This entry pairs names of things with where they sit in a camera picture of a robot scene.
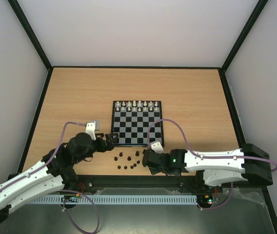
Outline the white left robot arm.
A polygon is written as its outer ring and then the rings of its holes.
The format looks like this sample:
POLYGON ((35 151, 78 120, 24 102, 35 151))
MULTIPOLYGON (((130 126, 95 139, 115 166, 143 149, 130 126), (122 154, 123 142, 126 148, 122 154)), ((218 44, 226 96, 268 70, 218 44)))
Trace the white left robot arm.
POLYGON ((27 171, 1 184, 0 223, 27 202, 75 188, 78 176, 74 165, 92 158, 95 152, 113 150, 118 137, 118 134, 96 134, 95 138, 91 138, 87 133, 78 133, 58 149, 51 150, 27 171))

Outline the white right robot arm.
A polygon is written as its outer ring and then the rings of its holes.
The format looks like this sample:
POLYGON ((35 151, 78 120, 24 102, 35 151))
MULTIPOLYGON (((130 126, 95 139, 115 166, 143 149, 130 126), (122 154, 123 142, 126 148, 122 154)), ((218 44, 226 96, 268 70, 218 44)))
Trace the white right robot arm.
POLYGON ((201 191, 238 181, 258 186, 273 184, 269 155, 253 144, 223 152, 193 153, 186 149, 173 149, 164 153, 155 143, 143 152, 142 164, 153 175, 179 176, 195 172, 195 185, 201 191))

